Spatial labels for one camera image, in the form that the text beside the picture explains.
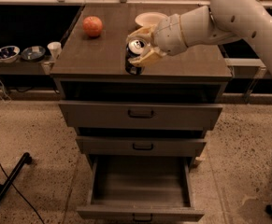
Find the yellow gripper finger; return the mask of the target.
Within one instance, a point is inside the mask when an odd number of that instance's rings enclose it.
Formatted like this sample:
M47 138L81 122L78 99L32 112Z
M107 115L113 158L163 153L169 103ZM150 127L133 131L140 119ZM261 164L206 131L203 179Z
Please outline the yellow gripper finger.
M139 29L133 31L131 34L129 34L126 38L126 42L130 42L133 40L140 40L145 44L153 44L154 43L154 30L156 26L143 26Z
M144 67L157 63L166 55L167 53L161 51L159 47L147 46L139 56L135 58L129 58L128 62L135 67Z

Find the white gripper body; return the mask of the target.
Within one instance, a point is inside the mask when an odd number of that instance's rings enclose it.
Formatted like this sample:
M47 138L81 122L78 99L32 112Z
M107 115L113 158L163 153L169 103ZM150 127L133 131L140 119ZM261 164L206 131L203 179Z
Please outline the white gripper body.
M153 31L153 42L169 56L186 51L188 47L180 28L180 15L174 14L162 19Z

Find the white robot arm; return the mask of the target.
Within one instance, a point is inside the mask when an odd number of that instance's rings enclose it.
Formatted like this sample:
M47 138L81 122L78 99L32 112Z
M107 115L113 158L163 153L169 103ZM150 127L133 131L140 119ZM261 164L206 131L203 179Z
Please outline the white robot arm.
M258 0L210 0L203 6L142 27L126 38L139 51L128 63L144 67L196 45L220 45L243 39L272 75L272 16Z

